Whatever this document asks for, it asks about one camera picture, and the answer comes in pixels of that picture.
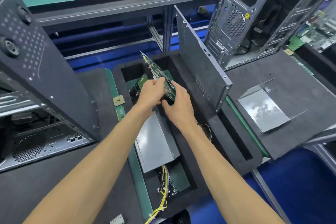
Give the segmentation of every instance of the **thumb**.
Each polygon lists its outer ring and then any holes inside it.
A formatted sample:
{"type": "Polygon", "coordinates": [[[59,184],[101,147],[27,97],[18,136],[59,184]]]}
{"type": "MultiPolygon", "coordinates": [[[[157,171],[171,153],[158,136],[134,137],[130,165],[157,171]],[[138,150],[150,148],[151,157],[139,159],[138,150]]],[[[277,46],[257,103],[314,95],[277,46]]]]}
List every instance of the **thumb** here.
{"type": "Polygon", "coordinates": [[[171,106],[166,100],[162,100],[162,106],[165,109],[166,114],[168,114],[170,112],[171,106]]]}

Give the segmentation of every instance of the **hand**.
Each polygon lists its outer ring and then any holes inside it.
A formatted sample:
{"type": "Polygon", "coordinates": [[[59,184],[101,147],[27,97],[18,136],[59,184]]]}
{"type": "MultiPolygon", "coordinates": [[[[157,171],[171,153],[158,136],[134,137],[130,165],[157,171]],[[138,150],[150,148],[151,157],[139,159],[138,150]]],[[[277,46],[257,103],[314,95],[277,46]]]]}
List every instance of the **hand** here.
{"type": "Polygon", "coordinates": [[[164,82],[165,78],[161,77],[158,81],[148,80],[142,86],[136,105],[143,108],[149,116],[153,111],[153,107],[161,104],[160,99],[165,94],[165,89],[163,88],[164,82]]]}
{"type": "Polygon", "coordinates": [[[190,95],[187,90],[177,82],[172,81],[176,90],[176,97],[173,106],[170,106],[166,100],[162,101],[162,106],[166,111],[168,118],[181,131],[189,125],[197,124],[194,109],[190,101],[190,95]]]}

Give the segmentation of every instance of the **computer tower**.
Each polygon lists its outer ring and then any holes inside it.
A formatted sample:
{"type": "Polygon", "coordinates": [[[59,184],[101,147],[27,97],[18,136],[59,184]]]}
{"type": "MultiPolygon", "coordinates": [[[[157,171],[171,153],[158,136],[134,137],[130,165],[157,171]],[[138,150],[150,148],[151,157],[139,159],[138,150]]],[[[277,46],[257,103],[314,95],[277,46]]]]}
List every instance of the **computer tower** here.
{"type": "Polygon", "coordinates": [[[205,45],[224,70],[273,54],[324,0],[219,0],[205,45]]]}

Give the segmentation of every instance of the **circular fan vent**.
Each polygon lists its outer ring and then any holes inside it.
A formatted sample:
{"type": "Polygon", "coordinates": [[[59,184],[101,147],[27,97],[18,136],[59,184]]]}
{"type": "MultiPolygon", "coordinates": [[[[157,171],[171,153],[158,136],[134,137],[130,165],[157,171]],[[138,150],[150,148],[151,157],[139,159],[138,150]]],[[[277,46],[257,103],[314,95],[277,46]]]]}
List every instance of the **circular fan vent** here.
{"type": "Polygon", "coordinates": [[[13,149],[15,161],[25,162],[35,158],[41,153],[46,139],[39,133],[31,134],[17,141],[13,149]]]}
{"type": "Polygon", "coordinates": [[[226,32],[231,37],[238,37],[244,31],[245,18],[239,10],[233,10],[226,19],[226,32]]]}

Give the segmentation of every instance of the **ventilation grille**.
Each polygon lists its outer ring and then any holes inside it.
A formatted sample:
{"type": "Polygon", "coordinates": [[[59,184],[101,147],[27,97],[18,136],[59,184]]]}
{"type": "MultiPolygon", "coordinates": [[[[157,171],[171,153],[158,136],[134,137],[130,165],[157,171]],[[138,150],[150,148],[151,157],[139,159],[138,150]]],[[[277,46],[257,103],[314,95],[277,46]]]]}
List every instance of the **ventilation grille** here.
{"type": "Polygon", "coordinates": [[[244,31],[245,18],[239,10],[233,10],[226,19],[226,32],[231,37],[238,37],[244,31]]]}
{"type": "Polygon", "coordinates": [[[40,133],[23,137],[17,141],[13,149],[13,158],[17,162],[25,162],[35,158],[44,149],[46,139],[40,133]]]}
{"type": "Polygon", "coordinates": [[[210,96],[209,96],[209,94],[207,93],[207,91],[205,90],[204,85],[203,85],[203,83],[202,83],[200,77],[198,76],[198,74],[196,74],[196,82],[197,82],[198,87],[201,89],[203,95],[205,96],[205,98],[206,98],[208,101],[210,101],[210,96]]]}

